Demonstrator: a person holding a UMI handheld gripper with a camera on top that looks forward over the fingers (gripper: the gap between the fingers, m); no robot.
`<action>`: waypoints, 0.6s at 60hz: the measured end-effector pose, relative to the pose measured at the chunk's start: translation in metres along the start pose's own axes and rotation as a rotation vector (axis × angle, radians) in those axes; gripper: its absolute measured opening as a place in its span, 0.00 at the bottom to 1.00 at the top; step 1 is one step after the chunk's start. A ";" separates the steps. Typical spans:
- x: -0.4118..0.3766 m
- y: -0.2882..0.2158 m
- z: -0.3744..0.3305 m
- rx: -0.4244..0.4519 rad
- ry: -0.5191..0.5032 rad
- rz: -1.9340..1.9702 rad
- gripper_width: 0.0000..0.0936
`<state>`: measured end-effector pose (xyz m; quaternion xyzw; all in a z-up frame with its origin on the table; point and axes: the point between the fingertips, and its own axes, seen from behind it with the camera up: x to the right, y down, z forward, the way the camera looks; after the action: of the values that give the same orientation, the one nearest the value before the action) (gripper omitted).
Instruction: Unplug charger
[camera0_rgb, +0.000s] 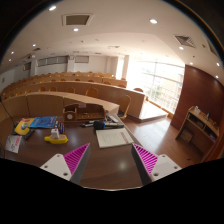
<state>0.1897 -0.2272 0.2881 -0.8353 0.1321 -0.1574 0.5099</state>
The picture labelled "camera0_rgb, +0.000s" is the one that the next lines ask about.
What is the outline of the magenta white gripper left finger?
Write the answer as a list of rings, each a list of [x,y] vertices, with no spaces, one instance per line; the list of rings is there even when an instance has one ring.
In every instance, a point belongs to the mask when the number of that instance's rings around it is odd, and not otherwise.
[[[87,143],[65,155],[55,154],[41,169],[79,185],[90,153],[91,147]]]

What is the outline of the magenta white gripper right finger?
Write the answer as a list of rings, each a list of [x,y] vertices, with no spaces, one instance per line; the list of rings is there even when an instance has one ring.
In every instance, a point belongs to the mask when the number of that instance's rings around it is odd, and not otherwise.
[[[143,185],[181,170],[166,154],[157,155],[135,143],[132,144],[131,152]]]

